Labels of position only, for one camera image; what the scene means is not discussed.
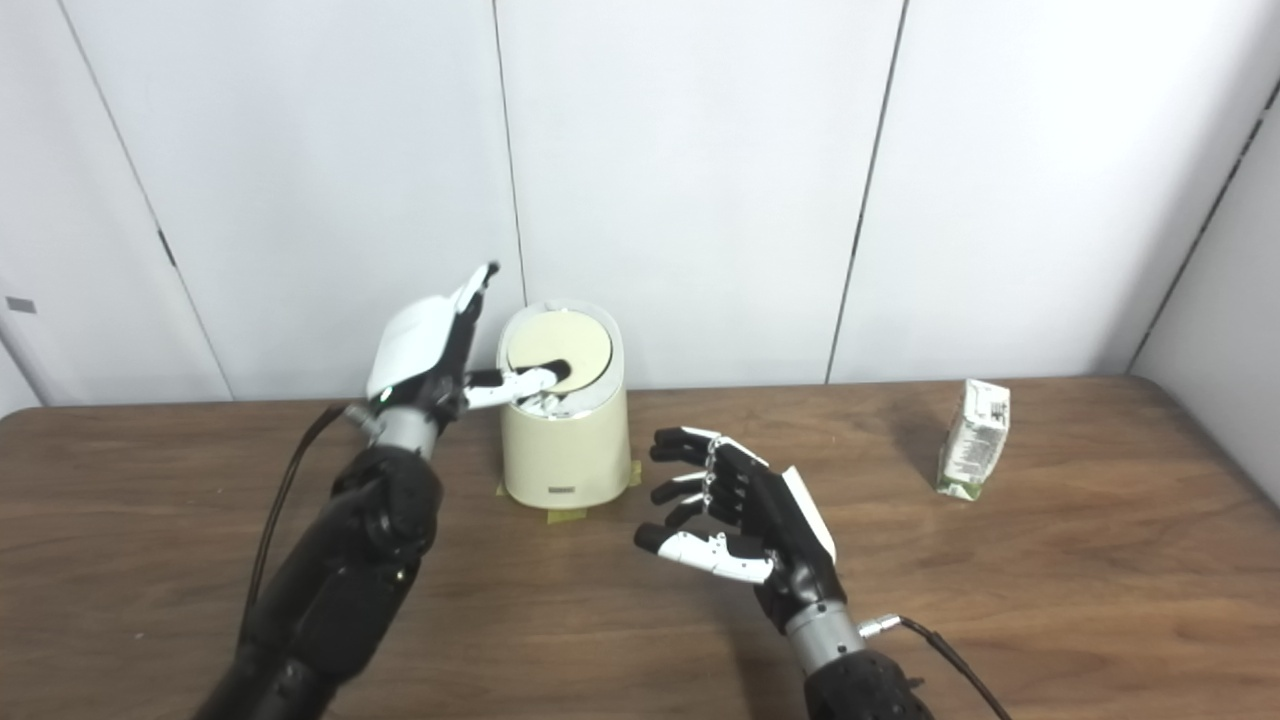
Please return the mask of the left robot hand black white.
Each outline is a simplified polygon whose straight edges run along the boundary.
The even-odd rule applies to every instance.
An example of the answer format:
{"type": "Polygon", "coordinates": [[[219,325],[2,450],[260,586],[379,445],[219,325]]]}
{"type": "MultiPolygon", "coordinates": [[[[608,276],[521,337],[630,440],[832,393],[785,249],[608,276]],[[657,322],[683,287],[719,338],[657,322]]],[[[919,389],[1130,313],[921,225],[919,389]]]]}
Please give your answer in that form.
{"type": "Polygon", "coordinates": [[[420,299],[387,323],[365,389],[372,416],[407,407],[444,425],[472,409],[547,392],[571,375],[562,357],[468,369],[485,292],[499,272],[499,263],[483,264],[453,293],[420,299]]]}

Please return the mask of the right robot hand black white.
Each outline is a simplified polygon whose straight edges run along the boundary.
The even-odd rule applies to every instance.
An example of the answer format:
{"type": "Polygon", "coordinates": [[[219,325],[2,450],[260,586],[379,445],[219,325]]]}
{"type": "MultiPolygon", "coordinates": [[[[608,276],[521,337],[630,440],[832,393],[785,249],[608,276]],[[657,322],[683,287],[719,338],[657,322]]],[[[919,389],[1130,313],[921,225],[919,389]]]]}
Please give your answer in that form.
{"type": "Polygon", "coordinates": [[[650,459],[694,470],[650,492],[672,509],[636,529],[640,550],[754,585],[778,633],[810,609],[846,603],[835,541],[796,468],[776,470],[736,439],[692,427],[655,430],[650,459]]]}

